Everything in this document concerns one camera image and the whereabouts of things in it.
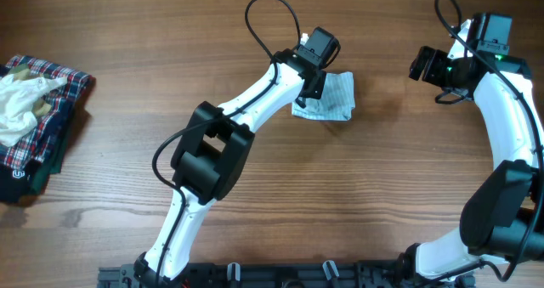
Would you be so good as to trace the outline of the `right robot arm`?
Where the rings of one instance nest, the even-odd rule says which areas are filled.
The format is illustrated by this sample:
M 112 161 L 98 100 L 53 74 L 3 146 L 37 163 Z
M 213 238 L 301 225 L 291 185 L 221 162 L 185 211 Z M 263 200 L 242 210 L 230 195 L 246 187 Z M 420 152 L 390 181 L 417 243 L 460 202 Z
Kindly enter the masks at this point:
M 475 14 L 447 28 L 455 40 L 449 52 L 423 46 L 411 64 L 411 79 L 477 105 L 493 171 L 463 207 L 456 229 L 399 257 L 401 280 L 454 283 L 476 268 L 505 264 L 496 275 L 506 281 L 519 264 L 543 259 L 543 127 L 529 66 L 508 53 L 512 22 L 504 14 Z

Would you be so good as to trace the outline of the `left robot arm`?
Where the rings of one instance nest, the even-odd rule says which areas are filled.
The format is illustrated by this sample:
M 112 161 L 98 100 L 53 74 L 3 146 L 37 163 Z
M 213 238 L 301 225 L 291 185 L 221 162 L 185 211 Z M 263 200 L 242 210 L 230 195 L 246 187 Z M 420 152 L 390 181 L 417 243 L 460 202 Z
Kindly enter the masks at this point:
M 167 181 L 173 198 L 156 242 L 134 264 L 142 286 L 181 284 L 198 231 L 240 178 L 256 131 L 296 99 L 320 99 L 325 69 L 339 50 L 331 33 L 315 28 L 294 49 L 274 54 L 266 73 L 245 92 L 219 106 L 199 104 L 186 128 L 170 137 L 178 143 Z

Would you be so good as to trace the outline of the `light blue striped baby pants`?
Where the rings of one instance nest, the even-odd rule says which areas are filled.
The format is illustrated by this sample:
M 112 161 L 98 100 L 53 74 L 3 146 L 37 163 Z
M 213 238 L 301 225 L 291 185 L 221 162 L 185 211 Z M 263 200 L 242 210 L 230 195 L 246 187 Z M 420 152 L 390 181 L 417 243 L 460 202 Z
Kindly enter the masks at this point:
M 355 108 L 354 75 L 328 73 L 320 99 L 307 99 L 303 108 L 292 103 L 292 115 L 313 121 L 349 121 Z

